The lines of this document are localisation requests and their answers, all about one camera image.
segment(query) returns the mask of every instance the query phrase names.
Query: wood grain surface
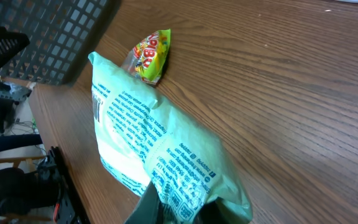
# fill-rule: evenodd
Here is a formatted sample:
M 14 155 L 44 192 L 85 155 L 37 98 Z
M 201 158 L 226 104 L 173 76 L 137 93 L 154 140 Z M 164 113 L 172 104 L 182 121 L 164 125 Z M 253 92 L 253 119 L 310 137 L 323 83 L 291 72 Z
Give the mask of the wood grain surface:
M 120 65 L 172 29 L 158 89 L 218 133 L 253 223 L 358 223 L 358 5 L 315 0 L 123 0 L 96 51 Z M 102 167 L 91 65 L 30 105 L 60 146 L 93 223 L 123 223 L 138 197 Z

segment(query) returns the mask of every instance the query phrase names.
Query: transparent plastic wrapper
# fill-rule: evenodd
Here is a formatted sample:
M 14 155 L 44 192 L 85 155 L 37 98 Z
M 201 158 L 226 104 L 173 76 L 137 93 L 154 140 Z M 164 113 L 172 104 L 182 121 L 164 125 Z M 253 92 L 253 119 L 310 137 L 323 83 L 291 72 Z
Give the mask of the transparent plastic wrapper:
M 156 85 L 162 76 L 171 43 L 171 30 L 158 30 L 138 43 L 121 68 L 142 82 Z
M 139 196 L 152 181 L 164 223 L 193 223 L 210 202 L 228 223 L 252 219 L 249 198 L 217 135 L 98 53 L 89 60 L 99 153 L 118 181 Z

